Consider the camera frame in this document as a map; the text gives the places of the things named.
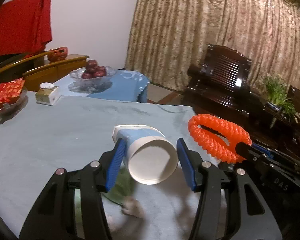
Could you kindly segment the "green rubber glove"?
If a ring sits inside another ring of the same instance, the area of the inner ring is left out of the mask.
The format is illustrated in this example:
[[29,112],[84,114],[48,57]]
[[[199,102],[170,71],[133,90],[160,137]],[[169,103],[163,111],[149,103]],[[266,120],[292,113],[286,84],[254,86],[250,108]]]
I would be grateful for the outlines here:
[[120,168],[115,185],[103,195],[107,200],[121,207],[124,215],[144,218],[145,212],[140,202],[134,198],[135,180],[125,167]]

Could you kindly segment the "white blue paper cup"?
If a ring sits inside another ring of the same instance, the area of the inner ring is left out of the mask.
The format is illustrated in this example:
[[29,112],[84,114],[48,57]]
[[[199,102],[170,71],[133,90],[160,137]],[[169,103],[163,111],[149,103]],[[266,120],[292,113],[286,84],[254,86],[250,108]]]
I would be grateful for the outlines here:
[[155,185],[169,178],[178,166],[175,146],[156,128],[147,125],[117,125],[114,142],[123,139],[123,163],[131,177],[144,185]]

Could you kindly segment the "dark wooden side table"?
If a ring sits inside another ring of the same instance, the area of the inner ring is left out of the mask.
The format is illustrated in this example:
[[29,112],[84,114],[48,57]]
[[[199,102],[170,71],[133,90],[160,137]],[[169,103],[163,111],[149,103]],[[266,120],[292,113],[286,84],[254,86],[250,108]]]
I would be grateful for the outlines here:
[[253,141],[289,154],[300,154],[300,125],[293,118],[266,103],[253,105],[248,121]]

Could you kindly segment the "green potted plant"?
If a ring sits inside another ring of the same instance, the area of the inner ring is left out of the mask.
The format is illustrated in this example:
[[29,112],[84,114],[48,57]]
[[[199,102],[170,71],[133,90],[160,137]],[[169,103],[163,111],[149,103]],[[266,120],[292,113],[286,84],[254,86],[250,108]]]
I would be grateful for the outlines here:
[[266,92],[267,101],[279,108],[279,111],[285,118],[289,118],[298,123],[300,114],[296,111],[294,104],[287,94],[287,84],[282,78],[282,75],[271,75],[267,73],[261,77],[261,84]]

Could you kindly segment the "light blue tablecloth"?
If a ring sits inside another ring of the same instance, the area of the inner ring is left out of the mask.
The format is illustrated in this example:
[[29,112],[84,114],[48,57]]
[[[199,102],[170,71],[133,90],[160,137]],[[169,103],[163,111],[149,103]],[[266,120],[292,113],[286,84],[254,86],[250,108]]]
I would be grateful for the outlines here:
[[[189,106],[63,96],[53,106],[38,104],[28,93],[25,107],[0,124],[0,216],[19,235],[38,195],[60,167],[82,169],[114,147],[113,128],[144,124],[161,131],[171,142],[183,138],[189,149],[210,160],[190,137]],[[137,184],[135,198],[145,216],[124,215],[118,205],[104,199],[113,239],[188,239],[199,194],[187,186],[180,168],[157,185]]]

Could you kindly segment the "glass dish under packet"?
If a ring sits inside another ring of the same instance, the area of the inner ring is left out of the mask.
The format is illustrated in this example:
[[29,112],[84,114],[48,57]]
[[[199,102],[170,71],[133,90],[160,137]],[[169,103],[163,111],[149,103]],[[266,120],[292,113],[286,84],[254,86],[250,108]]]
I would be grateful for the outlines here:
[[3,107],[0,109],[0,125],[16,116],[23,108],[25,108],[28,101],[27,89],[24,87],[19,99],[15,103],[3,104]]

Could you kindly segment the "tissue box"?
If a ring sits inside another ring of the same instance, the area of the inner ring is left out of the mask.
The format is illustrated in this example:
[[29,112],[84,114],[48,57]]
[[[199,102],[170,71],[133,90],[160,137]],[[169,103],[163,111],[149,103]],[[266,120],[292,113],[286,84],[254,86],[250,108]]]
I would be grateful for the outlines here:
[[59,87],[52,83],[44,82],[39,85],[40,89],[35,94],[36,102],[53,106],[59,99]]

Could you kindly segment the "blue plastic table cover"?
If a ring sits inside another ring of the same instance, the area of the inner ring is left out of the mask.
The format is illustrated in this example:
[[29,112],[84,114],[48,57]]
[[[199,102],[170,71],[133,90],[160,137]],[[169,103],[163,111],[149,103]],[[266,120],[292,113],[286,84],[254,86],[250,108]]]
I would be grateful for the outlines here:
[[147,102],[147,87],[149,78],[140,72],[118,70],[104,87],[95,92],[82,92],[72,87],[74,80],[65,76],[56,81],[54,85],[59,87],[59,94],[64,96],[83,96],[96,99]]

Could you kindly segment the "glass fruit bowl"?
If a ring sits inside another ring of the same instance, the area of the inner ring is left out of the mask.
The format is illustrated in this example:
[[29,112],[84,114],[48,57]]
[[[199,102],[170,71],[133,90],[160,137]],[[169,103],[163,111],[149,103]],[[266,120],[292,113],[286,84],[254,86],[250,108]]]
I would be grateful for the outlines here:
[[90,74],[87,79],[88,73],[85,67],[79,68],[70,72],[69,76],[73,79],[73,82],[68,85],[68,89],[79,93],[99,93],[112,86],[111,79],[116,73],[116,69],[105,66],[102,71],[98,72],[98,75]]

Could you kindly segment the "beige patterned curtain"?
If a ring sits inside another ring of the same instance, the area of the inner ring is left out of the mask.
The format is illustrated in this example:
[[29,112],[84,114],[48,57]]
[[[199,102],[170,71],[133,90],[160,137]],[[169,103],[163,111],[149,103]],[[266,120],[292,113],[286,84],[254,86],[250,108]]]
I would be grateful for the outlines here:
[[251,59],[251,86],[271,74],[300,89],[297,0],[138,0],[125,67],[183,90],[189,66],[203,62],[209,44]]

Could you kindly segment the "wooden sideboard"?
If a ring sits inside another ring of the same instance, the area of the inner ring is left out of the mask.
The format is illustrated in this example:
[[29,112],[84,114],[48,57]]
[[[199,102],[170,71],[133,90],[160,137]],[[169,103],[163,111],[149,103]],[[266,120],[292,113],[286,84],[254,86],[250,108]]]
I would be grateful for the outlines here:
[[54,83],[72,70],[84,67],[89,59],[88,55],[69,54],[64,60],[50,62],[48,55],[48,51],[27,58],[20,54],[15,57],[15,61],[0,63],[0,84],[23,78],[26,89],[36,92],[41,83]]

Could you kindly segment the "dark red apples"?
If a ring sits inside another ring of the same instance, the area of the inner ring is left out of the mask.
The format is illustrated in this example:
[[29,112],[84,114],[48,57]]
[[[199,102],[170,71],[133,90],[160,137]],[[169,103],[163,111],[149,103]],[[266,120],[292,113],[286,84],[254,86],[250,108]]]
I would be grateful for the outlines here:
[[95,77],[103,77],[107,75],[106,68],[104,66],[99,66],[96,60],[87,61],[85,71],[83,72],[81,78],[92,79]]

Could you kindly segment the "red cloth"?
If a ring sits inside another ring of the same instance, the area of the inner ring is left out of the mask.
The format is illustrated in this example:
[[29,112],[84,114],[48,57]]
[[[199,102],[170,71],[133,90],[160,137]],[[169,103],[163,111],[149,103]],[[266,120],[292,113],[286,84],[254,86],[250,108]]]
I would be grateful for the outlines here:
[[0,7],[0,56],[34,54],[52,41],[51,0],[11,0]]

